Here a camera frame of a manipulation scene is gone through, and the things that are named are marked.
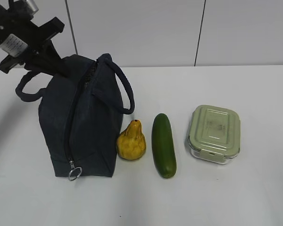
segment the yellow gourd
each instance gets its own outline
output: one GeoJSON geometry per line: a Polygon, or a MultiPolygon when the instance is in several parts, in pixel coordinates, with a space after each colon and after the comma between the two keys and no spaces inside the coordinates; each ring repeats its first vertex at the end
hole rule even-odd
{"type": "Polygon", "coordinates": [[[117,139],[118,155],[127,160],[141,158],[146,152],[146,139],[142,133],[142,124],[133,120],[117,139]]]}

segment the glass food container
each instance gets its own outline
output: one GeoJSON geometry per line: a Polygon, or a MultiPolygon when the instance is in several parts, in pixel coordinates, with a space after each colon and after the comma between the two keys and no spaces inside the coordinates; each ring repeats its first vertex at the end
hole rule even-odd
{"type": "Polygon", "coordinates": [[[240,151],[238,114],[221,107],[197,107],[192,116],[188,143],[196,158],[227,164],[240,151]]]}

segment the label sticker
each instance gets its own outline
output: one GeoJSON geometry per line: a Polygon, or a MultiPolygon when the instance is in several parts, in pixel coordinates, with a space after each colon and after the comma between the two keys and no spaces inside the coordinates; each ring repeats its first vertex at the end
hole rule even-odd
{"type": "Polygon", "coordinates": [[[12,57],[18,57],[27,47],[28,45],[14,34],[10,34],[0,45],[0,48],[12,57]]]}

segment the green cucumber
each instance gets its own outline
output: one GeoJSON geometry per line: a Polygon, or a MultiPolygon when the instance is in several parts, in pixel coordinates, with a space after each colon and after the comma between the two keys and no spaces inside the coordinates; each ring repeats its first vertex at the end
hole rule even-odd
{"type": "Polygon", "coordinates": [[[177,165],[172,130],[168,117],[163,113],[157,115],[153,122],[152,152],[156,169],[161,177],[173,177],[177,165]]]}

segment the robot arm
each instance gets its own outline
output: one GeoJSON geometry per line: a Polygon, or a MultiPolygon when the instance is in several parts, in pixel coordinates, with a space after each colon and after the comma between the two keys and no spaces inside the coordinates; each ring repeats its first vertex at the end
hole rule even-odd
{"type": "Polygon", "coordinates": [[[0,5],[0,48],[8,56],[0,63],[0,70],[8,73],[17,64],[27,70],[67,77],[64,63],[51,39],[64,30],[64,24],[53,18],[38,27],[31,22],[39,10],[33,0],[8,0],[9,9],[0,5]]]}

